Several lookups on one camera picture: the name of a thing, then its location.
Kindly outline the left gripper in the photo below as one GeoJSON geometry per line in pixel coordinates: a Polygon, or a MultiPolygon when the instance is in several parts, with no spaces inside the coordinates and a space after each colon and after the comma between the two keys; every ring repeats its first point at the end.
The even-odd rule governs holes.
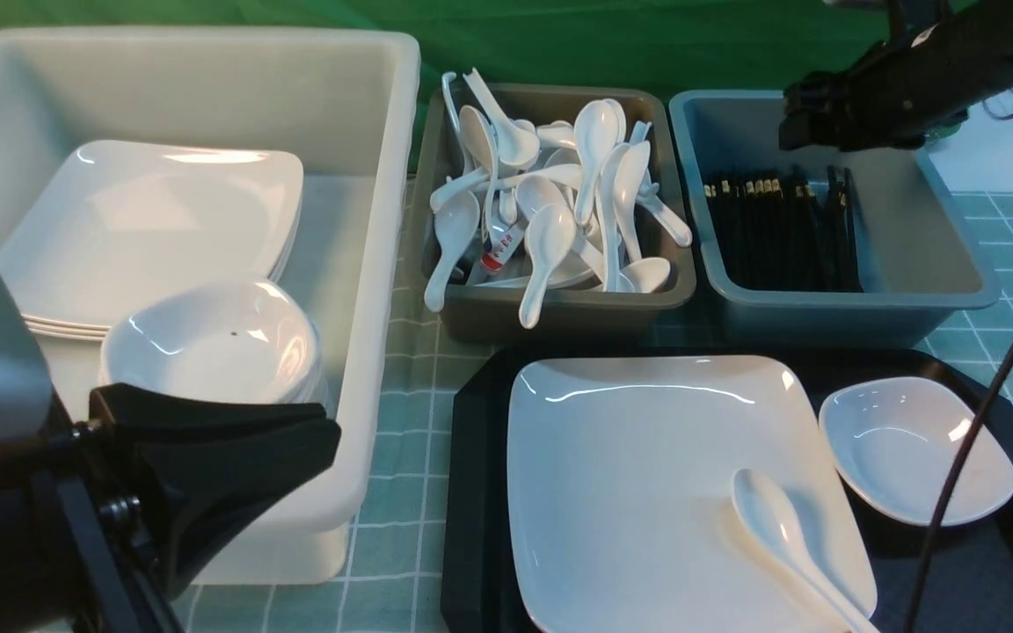
{"type": "Polygon", "coordinates": [[[149,576],[85,484],[59,397],[16,468],[0,445],[0,632],[65,620],[76,632],[179,632],[177,596],[233,538],[325,473],[341,425],[321,404],[226,404],[125,383],[92,390],[100,471],[138,500],[149,576]]]}

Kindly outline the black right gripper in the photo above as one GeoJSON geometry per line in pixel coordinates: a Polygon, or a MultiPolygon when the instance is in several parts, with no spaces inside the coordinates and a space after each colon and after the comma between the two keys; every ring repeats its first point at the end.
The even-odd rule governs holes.
{"type": "Polygon", "coordinates": [[[784,89],[780,149],[918,149],[930,129],[1013,88],[1013,1],[884,8],[887,39],[847,69],[815,71],[784,89]]]}

